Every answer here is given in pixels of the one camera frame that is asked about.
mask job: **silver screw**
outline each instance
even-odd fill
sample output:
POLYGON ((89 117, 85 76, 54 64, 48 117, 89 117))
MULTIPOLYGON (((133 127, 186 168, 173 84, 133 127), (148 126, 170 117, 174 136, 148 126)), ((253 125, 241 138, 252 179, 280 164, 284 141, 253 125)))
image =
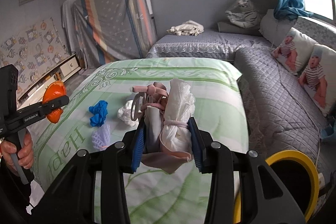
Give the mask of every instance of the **silver screw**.
POLYGON ((215 149, 221 148, 221 144, 219 142, 212 142, 211 147, 215 149))
POLYGON ((125 144, 124 144, 123 142, 116 142, 116 143, 114 144, 114 146, 115 146, 115 148, 117 148, 117 149, 122 149, 122 148, 124 148, 125 144))
POLYGON ((78 157, 84 157, 86 155, 86 150, 85 149, 81 149, 77 152, 77 156, 78 157))
POLYGON ((249 155, 252 157, 252 158, 256 158, 258 156, 258 152, 255 151, 255 150, 250 150, 249 151, 249 155))

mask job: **white tiger plush toy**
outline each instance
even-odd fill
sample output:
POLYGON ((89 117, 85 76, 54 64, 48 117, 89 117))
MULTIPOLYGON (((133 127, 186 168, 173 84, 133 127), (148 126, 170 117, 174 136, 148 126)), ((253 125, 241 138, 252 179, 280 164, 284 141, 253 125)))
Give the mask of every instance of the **white tiger plush toy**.
POLYGON ((236 0, 226 11, 227 18, 232 24, 241 28, 250 28, 260 24, 261 16, 254 8, 251 0, 236 0))

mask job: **striped shirt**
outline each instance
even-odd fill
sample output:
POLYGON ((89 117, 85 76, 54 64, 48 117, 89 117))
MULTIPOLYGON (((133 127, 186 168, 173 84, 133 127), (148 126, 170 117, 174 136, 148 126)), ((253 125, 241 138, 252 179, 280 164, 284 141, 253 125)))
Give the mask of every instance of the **striped shirt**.
POLYGON ((308 87, 316 89, 316 85, 320 82, 320 79, 325 76, 323 68, 318 64, 315 68, 310 68, 309 65, 303 70, 303 73, 306 74, 308 87))
POLYGON ((281 55, 283 57, 287 57, 292 50, 295 50, 295 44, 292 41, 290 41, 289 43, 286 44, 285 41, 283 41, 281 44, 280 44, 280 49, 281 49, 281 55))

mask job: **blue stripe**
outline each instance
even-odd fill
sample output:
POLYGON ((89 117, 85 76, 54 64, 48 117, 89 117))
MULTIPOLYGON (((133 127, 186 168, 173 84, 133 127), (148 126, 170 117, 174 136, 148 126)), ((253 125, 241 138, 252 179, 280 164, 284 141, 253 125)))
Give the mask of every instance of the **blue stripe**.
POLYGON ((139 38, 138 38, 137 31, 136 31, 136 28, 135 28, 135 25, 134 25, 134 22, 133 22, 132 13, 131 13, 131 10, 129 8, 129 0, 125 0, 125 2, 126 2, 126 12, 127 12, 127 16, 128 16, 128 19, 129 19, 129 23, 131 24, 135 44, 138 48, 140 58, 143 58, 142 50, 141 50, 141 47, 140 47, 140 44, 139 44, 139 38))
MULTIPOLYGON (((82 8, 83 8, 83 17, 85 19, 85 17, 88 16, 88 12, 86 10, 85 0, 81 0, 81 4, 82 4, 82 8)), ((94 41, 94 39, 93 39, 93 29, 92 29, 92 26, 90 25, 90 23, 87 20, 86 20, 86 29, 87 29, 88 34, 90 35, 90 37, 92 37, 92 40, 94 41)), ((104 52, 96 41, 95 41, 95 43, 96 43, 96 48, 97 48, 97 53, 98 53, 99 64, 100 65, 105 65, 104 52)))

